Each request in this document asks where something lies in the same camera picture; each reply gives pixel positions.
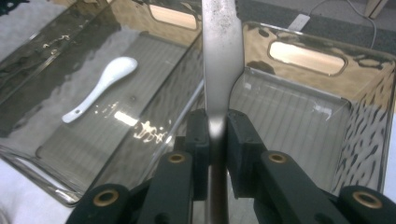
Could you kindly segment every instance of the spoon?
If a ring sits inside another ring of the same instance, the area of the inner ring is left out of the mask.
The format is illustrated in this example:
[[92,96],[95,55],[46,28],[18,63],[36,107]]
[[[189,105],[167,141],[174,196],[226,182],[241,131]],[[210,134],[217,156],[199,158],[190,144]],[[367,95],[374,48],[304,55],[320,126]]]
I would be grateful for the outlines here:
[[131,74],[137,67],[137,61],[129,57],[119,57],[111,61],[101,75],[99,82],[85,100],[62,117],[65,123],[78,119],[97,98],[113,83]]

